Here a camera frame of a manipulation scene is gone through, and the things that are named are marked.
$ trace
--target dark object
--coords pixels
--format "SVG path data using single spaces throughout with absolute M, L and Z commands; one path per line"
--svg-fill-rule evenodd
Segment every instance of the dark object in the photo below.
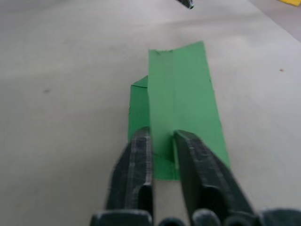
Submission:
M 182 5 L 186 6 L 188 9 L 192 9 L 194 7 L 193 0 L 177 0 Z
M 301 226 L 301 212 L 256 214 L 231 171 L 193 133 L 174 132 L 182 190 L 192 226 Z M 148 128 L 136 132 L 112 175 L 106 211 L 90 226 L 153 226 L 152 149 Z M 184 226 L 176 218 L 159 226 Z

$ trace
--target concrete floor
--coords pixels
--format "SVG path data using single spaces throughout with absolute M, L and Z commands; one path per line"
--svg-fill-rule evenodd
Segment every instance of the concrete floor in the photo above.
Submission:
M 0 225 L 88 225 L 148 49 L 199 40 L 246 195 L 256 210 L 301 208 L 301 8 L 251 2 L 0 0 Z M 179 183 L 156 194 L 157 221 L 185 219 Z

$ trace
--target yellow object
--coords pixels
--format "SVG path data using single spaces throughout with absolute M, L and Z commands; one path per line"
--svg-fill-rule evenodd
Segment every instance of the yellow object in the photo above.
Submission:
M 299 6 L 301 3 L 301 0 L 280 0 L 280 1 L 287 3 L 287 4 L 291 4 L 293 6 Z

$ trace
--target gray floor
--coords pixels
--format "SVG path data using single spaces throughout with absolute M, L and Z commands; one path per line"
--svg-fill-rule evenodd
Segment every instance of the gray floor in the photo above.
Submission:
M 0 224 L 88 225 L 148 49 L 199 40 L 254 208 L 301 208 L 301 8 L 251 2 L 0 0 Z M 179 183 L 157 182 L 156 194 L 157 221 L 185 219 Z

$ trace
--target floor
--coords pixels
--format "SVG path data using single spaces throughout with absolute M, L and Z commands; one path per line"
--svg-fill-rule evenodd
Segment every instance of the floor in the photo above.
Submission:
M 148 49 L 199 40 L 253 207 L 301 208 L 300 21 L 276 0 L 0 0 L 0 224 L 88 225 Z M 157 222 L 187 222 L 178 182 L 157 182 L 156 195 Z

